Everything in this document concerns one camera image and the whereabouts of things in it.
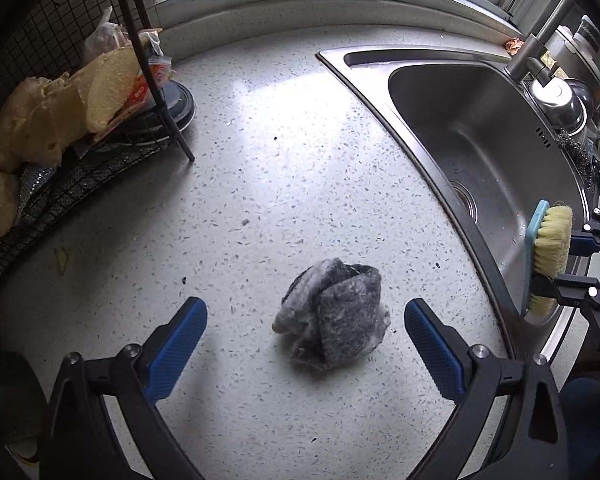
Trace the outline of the chrome faucet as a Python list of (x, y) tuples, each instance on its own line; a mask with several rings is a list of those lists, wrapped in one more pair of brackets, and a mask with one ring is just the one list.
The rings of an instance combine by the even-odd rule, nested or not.
[(556, 32), (558, 26), (574, 5), (573, 0), (560, 0), (537, 35), (530, 34), (517, 53), (507, 63), (504, 70), (512, 81), (521, 84), (530, 76), (545, 87), (555, 76), (559, 64), (548, 67), (542, 57), (547, 54), (547, 41)]

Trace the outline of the steel scouring pad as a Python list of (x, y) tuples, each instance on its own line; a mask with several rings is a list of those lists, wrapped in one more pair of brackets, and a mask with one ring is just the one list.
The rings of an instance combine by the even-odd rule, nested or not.
[(573, 165), (576, 167), (578, 174), (586, 188), (592, 188), (594, 185), (596, 168), (592, 162), (592, 157), (588, 151), (576, 140), (562, 130), (555, 130), (555, 139), (558, 146), (570, 157)]

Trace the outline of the stainless steel sink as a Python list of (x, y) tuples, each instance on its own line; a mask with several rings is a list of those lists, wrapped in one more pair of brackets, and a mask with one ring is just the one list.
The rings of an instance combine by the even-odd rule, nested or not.
[(497, 54), (358, 47), (318, 58), (374, 113), (454, 223), (492, 301), (509, 351), (555, 359), (574, 311), (524, 310), (524, 234), (540, 200), (576, 226), (593, 196), (553, 130)]

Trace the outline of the dark round lid under rack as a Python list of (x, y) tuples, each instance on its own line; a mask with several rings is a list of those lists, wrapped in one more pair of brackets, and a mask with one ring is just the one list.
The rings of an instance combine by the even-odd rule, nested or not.
[[(161, 94), (166, 102), (166, 110), (172, 117), (178, 130), (185, 130), (195, 115), (196, 104), (193, 93), (184, 84), (170, 80), (162, 88)], [(170, 133), (163, 125), (154, 101), (143, 105), (128, 123), (128, 135), (134, 143), (163, 142), (170, 138)]]

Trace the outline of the yellow bristle blue scrub brush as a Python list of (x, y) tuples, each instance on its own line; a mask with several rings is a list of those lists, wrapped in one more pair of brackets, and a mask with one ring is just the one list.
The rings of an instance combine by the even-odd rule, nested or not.
[(533, 274), (556, 278), (566, 270), (572, 230), (572, 209), (564, 204), (552, 206), (540, 200), (524, 233), (524, 296), (522, 315), (544, 318), (552, 312), (557, 301), (532, 292)]

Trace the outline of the grey crumpled plastic bag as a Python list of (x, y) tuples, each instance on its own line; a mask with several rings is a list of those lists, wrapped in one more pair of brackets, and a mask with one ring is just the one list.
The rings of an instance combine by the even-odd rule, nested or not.
[(325, 259), (289, 285), (272, 330), (292, 339), (290, 358), (326, 372), (372, 353), (391, 324), (381, 274), (365, 264)]

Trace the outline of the yellow sponge pieces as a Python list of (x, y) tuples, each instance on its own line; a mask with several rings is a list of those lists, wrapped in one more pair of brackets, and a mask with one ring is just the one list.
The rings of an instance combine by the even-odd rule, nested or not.
[(57, 79), (28, 77), (0, 110), (0, 237), (17, 215), (18, 171), (57, 167), (70, 144), (102, 136), (132, 94), (140, 66), (131, 46)]

